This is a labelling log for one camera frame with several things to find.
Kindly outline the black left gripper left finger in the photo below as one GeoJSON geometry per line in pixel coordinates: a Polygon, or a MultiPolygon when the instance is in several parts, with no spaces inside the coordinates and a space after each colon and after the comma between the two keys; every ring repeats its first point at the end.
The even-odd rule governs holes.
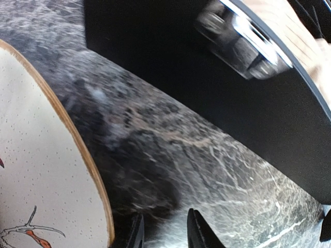
{"type": "Polygon", "coordinates": [[[131,221],[126,248],[144,247],[144,217],[142,214],[136,214],[131,221]]]}

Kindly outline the black glass-lid display case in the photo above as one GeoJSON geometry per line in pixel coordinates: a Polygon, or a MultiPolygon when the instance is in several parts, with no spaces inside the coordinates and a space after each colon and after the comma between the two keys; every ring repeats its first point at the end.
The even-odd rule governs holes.
{"type": "Polygon", "coordinates": [[[330,204],[330,109],[262,20],[293,68],[247,80],[212,54],[195,20],[206,1],[84,1],[87,47],[161,89],[330,204]]]}

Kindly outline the cream branch-pattern plate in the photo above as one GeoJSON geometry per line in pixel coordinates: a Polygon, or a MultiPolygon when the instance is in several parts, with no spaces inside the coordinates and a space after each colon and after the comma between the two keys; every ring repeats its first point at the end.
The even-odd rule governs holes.
{"type": "Polygon", "coordinates": [[[1,247],[109,247],[109,199],[80,134],[29,61],[1,42],[1,247]]]}

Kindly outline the tan brown sock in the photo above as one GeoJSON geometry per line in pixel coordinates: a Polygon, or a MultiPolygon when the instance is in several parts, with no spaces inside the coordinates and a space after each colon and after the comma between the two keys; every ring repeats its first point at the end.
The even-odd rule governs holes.
{"type": "Polygon", "coordinates": [[[288,1],[243,1],[284,42],[321,91],[330,91],[330,43],[316,39],[288,1]]]}

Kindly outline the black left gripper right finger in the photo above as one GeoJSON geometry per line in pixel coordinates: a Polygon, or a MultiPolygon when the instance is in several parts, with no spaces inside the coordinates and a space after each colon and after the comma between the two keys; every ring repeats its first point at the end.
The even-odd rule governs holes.
{"type": "Polygon", "coordinates": [[[187,215],[189,248],[225,248],[198,210],[190,208],[187,215]]]}

